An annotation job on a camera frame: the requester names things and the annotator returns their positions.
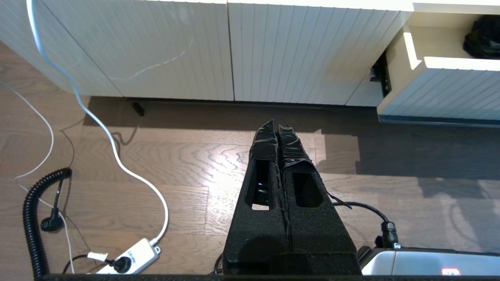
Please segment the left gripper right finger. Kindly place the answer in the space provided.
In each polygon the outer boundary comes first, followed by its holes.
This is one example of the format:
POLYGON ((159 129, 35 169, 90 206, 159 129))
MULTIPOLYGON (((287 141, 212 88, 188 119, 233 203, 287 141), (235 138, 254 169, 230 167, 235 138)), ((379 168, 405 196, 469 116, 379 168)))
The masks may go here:
POLYGON ((357 249, 319 172, 291 126, 279 126, 284 200, 284 265, 297 275, 361 275, 357 249))

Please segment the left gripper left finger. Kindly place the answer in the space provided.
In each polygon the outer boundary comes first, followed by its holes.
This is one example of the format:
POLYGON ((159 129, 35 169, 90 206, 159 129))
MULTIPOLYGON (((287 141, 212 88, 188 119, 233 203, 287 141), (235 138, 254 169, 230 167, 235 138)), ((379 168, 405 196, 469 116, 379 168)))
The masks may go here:
POLYGON ((291 249, 290 182, 280 141, 275 119, 255 132, 222 254, 225 275, 267 274, 270 261, 291 249))

